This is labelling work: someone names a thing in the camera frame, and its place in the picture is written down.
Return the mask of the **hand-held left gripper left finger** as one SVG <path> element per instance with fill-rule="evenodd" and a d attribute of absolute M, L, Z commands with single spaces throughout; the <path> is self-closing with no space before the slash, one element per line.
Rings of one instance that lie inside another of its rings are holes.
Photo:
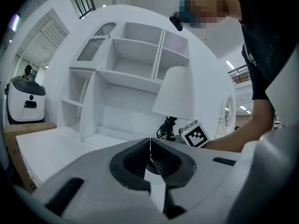
<path fill-rule="evenodd" d="M 46 180 L 33 196 L 60 218 L 163 218 L 144 179 L 148 138 L 80 156 Z"/>

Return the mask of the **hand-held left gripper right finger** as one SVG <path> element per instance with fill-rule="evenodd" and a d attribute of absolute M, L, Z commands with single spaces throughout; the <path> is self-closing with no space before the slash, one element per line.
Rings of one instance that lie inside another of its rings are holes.
<path fill-rule="evenodd" d="M 162 179 L 151 219 L 227 219 L 238 191 L 226 182 L 239 154 L 152 139 L 151 158 Z"/>

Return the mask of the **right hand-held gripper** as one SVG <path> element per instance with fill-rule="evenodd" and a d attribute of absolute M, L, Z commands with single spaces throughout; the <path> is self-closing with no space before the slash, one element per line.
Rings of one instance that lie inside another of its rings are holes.
<path fill-rule="evenodd" d="M 184 128 L 180 128 L 178 135 L 175 135 L 172 140 L 191 147 L 203 147 L 210 139 L 202 123 L 197 119 Z"/>

